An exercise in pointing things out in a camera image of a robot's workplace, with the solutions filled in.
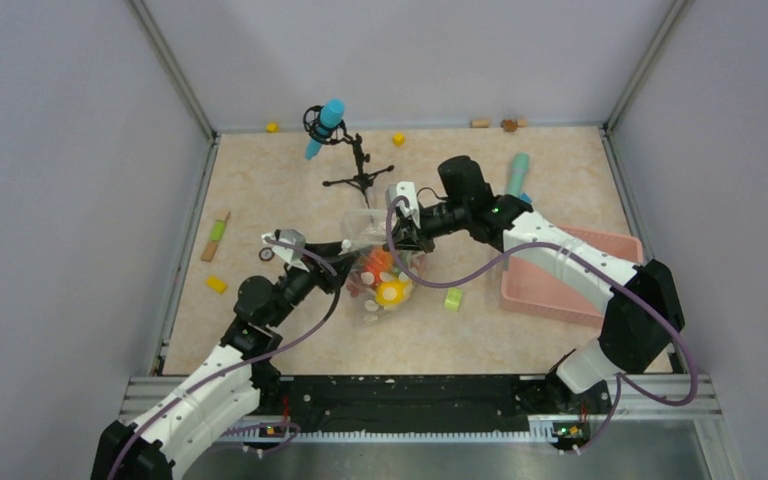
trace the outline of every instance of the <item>clear plastic container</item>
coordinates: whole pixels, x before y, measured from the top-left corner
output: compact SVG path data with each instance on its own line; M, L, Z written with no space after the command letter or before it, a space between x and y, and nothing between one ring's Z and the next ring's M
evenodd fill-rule
M351 210L343 215L340 230L352 242L351 249L367 250L346 279L346 291L356 305L358 316L375 323L399 309L414 294L414 283L399 270L387 242L384 210ZM402 263L417 275L425 272L423 252L396 252Z
M559 228L595 248L623 260L643 261L643 245L628 235L586 228ZM502 272L502 308L564 322L601 327L604 316L583 295L549 272L521 258L511 257Z

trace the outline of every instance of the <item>yellow ball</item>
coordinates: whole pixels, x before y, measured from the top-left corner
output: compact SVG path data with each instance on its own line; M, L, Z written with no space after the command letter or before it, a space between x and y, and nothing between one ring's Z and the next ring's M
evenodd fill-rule
M404 302L408 297L405 290L410 283L402 283L398 280L381 282L375 289L375 302L382 307L392 307Z

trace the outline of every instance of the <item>clear plastic bag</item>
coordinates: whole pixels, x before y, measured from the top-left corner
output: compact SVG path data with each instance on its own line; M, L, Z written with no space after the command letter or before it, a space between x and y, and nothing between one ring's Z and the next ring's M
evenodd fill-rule
M414 282L405 275L386 251L383 210L354 210L343 216L342 233L352 242L352 248L366 250L355 263L346 279L346 290L356 304L360 317L374 323L410 300L414 294ZM396 252L402 263L416 275L425 271L423 252Z

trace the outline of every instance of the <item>yellow toy piece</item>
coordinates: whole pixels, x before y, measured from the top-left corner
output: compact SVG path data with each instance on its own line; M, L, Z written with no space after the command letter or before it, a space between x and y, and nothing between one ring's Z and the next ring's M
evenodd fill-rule
M381 282L375 289L375 303L382 307L395 307L408 298L413 291L413 282L394 279L389 282Z
M207 277L207 280L205 280L205 283L207 283L207 286L212 288L216 291L216 293L222 295L225 293L225 289L228 288L228 284L220 280L218 277L214 277L213 275Z

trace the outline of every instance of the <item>white wall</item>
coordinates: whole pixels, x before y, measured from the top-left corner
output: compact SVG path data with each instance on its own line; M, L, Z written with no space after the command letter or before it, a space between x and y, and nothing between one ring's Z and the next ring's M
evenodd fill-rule
M350 126L601 122L671 1L147 3L214 127L262 130L334 96Z
M768 478L768 2L695 2L617 139L749 477Z
M0 1L0 478L87 478L207 148L123 1Z

